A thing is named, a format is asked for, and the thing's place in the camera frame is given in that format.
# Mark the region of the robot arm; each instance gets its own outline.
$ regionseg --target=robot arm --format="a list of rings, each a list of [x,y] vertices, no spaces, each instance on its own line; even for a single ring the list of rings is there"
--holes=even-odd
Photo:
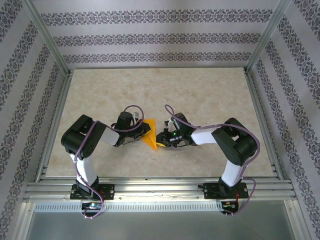
[[[145,122],[142,122],[141,125],[137,127],[142,119],[139,119],[139,116],[136,115],[137,114],[133,116],[126,111],[121,112],[117,122],[112,124],[115,130],[107,127],[107,125],[102,122],[95,124],[75,162],[79,173],[76,178],[76,188],[82,195],[88,196],[89,198],[97,198],[94,192],[86,186],[86,183],[95,190],[99,188],[99,178],[95,172],[92,161],[92,153],[99,141],[119,147],[125,144],[126,138],[131,138],[133,142],[135,142],[151,130],[150,126]],[[76,152],[93,124],[94,121],[91,117],[82,115],[63,134],[61,144],[64,146],[66,152],[70,154],[72,160],[75,159]]]
[[[175,116],[188,123],[182,113]],[[197,146],[202,144],[218,144],[227,158],[227,163],[219,179],[220,195],[227,198],[241,181],[241,172],[246,161],[258,149],[256,141],[245,131],[235,127],[222,126],[205,129],[195,129],[178,120],[171,118],[176,130],[169,132],[165,128],[156,136],[157,143],[164,147],[179,147],[180,142],[185,145]],[[228,119],[225,124],[245,128],[235,118]]]

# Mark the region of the marble-pattern surface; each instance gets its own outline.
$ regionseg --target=marble-pattern surface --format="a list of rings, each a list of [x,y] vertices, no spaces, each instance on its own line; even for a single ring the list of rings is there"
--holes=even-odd
[[[157,133],[169,119],[165,104],[197,126],[238,119],[261,142],[259,157],[244,175],[273,176],[242,68],[75,70],[46,176],[76,175],[60,140],[82,114],[110,125],[131,104],[141,106],[145,118],[156,119]],[[93,162],[100,177],[219,177],[227,159],[217,144],[155,151],[141,140],[118,148],[100,142]]]

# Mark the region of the wall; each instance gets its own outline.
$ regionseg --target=wall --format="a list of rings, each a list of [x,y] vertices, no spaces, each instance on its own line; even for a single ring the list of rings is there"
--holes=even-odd
[[[251,76],[312,239],[320,239],[319,70],[319,1],[292,1]]]
[[[35,179],[64,75],[22,4],[0,0],[0,240]]]
[[[278,0],[35,0],[70,69],[244,67]]]

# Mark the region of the orange object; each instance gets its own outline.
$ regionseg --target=orange object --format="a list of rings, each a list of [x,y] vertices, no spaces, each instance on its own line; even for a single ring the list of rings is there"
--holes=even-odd
[[[144,123],[149,124],[151,130],[147,132],[141,139],[148,144],[154,150],[157,150],[156,144],[156,120],[155,119],[144,119]]]

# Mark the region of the metal panel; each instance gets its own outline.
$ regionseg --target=metal panel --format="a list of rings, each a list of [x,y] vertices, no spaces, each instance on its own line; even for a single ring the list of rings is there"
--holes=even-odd
[[[27,239],[295,239],[282,201],[258,201],[235,217],[217,211],[34,212]]]
[[[26,239],[30,222],[34,213],[35,205],[36,205],[35,203],[31,203],[31,202],[22,203],[11,239],[13,240]]]
[[[302,214],[298,200],[284,201],[285,208],[296,239],[311,240],[307,224]]]

